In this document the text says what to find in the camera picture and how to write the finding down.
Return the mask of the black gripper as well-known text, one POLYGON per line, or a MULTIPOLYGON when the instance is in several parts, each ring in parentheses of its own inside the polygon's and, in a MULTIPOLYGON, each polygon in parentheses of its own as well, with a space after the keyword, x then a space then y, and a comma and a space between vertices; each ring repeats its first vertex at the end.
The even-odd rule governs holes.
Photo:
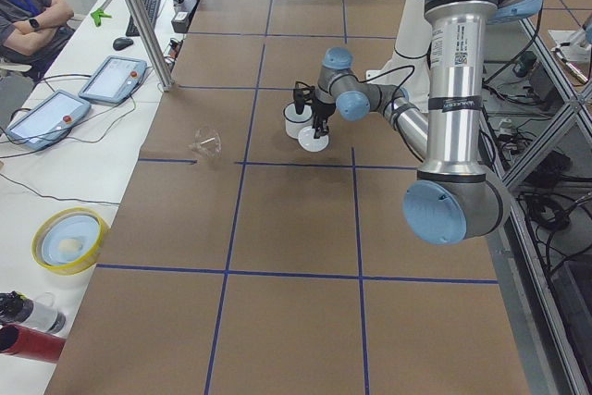
POLYGON ((312 109, 314 112, 314 138, 320 139, 322 136, 329 134, 328 119, 334 114, 334 104, 327 104, 314 99, 312 109))

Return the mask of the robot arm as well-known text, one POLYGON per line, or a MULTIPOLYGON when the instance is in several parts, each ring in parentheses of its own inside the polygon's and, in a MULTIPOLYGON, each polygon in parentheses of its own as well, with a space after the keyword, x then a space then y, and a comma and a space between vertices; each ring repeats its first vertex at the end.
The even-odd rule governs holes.
POLYGON ((420 157, 403 213, 420 239, 455 244, 487 235, 508 217, 510 196, 478 154, 486 27, 528 18, 543 0, 406 0, 401 23, 408 42, 394 62, 413 63, 408 80, 358 80, 352 54, 327 50, 310 101, 316 137, 340 114, 385 118, 420 157))

